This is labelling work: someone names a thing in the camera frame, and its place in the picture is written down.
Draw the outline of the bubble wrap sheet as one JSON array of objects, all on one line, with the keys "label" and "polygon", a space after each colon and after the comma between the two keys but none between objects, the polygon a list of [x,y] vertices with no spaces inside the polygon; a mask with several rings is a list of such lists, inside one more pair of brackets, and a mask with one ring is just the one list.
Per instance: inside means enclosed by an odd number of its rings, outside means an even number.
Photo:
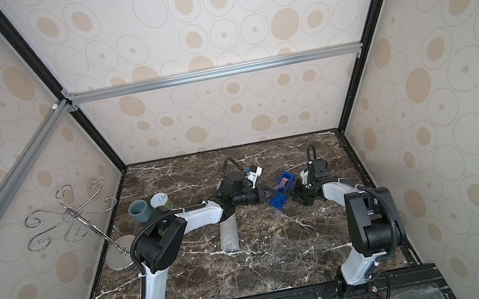
[{"label": "bubble wrap sheet", "polygon": [[220,245],[223,252],[233,253],[240,249],[239,229],[236,215],[231,215],[219,224]]}]

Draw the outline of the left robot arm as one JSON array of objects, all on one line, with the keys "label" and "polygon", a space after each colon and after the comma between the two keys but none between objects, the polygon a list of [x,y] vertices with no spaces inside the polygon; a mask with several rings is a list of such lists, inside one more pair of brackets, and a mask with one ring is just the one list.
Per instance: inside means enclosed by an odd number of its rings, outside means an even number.
[{"label": "left robot arm", "polygon": [[237,207],[266,200],[264,188],[257,186],[261,173],[262,168],[255,165],[227,173],[215,195],[201,204],[177,209],[162,206],[154,210],[129,251],[140,270],[140,299],[166,299],[168,270],[179,254],[185,234],[225,222]]}]

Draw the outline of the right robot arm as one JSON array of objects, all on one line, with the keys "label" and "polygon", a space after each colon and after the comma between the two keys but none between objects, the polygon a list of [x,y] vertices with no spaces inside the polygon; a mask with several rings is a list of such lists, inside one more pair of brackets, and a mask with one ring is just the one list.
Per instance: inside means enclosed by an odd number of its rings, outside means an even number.
[{"label": "right robot arm", "polygon": [[352,249],[337,271],[336,291],[341,298],[348,287],[370,282],[374,269],[392,258],[406,239],[405,227],[387,188],[371,188],[333,177],[325,160],[308,161],[306,170],[288,186],[287,195],[302,205],[323,199],[345,207]]}]

